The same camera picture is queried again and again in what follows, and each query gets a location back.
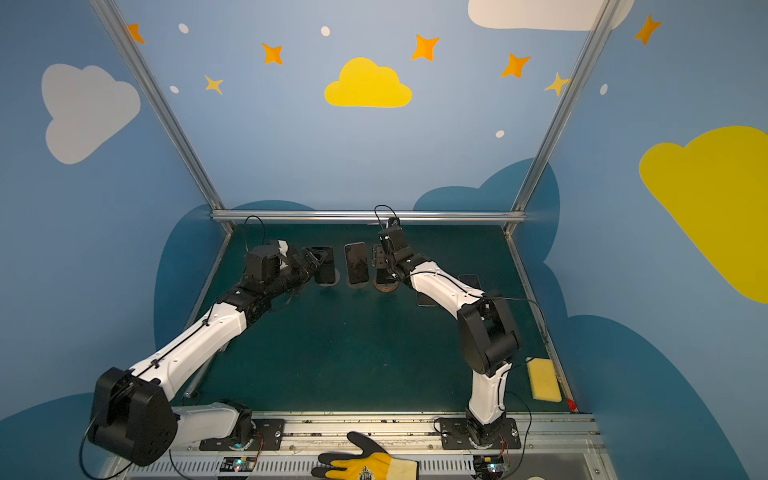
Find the dark phone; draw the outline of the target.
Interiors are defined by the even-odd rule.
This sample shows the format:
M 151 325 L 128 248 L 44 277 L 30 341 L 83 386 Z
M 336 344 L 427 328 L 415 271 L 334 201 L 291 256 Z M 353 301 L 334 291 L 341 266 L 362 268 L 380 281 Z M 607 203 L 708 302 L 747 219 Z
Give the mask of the dark phone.
M 376 270 L 375 278 L 379 277 L 394 277 L 396 278 L 390 271 L 387 263 L 386 254 L 384 252 L 383 247 L 380 244 L 376 244 L 373 246 L 373 266 Z

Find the green phone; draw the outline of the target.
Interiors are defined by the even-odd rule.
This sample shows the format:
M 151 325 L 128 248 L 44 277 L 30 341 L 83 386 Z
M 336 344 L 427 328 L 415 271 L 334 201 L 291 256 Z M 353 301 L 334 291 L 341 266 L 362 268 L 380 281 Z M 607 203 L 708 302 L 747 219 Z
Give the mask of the green phone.
M 417 305 L 419 307 L 425 307 L 425 308 L 431 308 L 436 307 L 438 303 L 433 300 L 430 296 L 427 294 L 424 294 L 422 292 L 417 293 Z

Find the silver phone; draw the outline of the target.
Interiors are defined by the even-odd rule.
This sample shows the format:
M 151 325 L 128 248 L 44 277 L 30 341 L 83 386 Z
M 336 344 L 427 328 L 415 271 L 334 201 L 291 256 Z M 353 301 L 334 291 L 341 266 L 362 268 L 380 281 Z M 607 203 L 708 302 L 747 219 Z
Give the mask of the silver phone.
M 481 289 L 480 278 L 476 274 L 460 274 L 458 279 L 472 289 Z

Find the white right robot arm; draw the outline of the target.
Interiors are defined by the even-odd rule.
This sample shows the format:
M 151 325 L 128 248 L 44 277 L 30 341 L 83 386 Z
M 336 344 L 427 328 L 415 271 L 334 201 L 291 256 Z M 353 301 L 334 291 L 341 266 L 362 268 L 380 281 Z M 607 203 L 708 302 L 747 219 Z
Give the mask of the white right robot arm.
M 512 358 L 522 346 L 508 301 L 449 275 L 409 245 L 400 220 L 392 216 L 379 232 L 379 269 L 397 283 L 425 295 L 456 320 L 461 354 L 473 371 L 468 425 L 479 436 L 497 431 L 506 418 L 502 390 Z

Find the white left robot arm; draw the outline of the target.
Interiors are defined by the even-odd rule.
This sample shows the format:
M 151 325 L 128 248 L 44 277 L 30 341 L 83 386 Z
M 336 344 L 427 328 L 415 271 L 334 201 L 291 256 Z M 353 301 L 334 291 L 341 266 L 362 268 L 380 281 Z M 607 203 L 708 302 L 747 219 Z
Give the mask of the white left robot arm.
M 284 241 L 253 247 L 240 281 L 190 327 L 131 368 L 111 368 L 98 378 L 85 440 L 137 466 L 196 442 L 246 449 L 255 437 L 249 408 L 234 401 L 174 407 L 172 400 L 215 353 L 270 311 L 274 299 L 334 278 L 329 248 L 296 249 Z

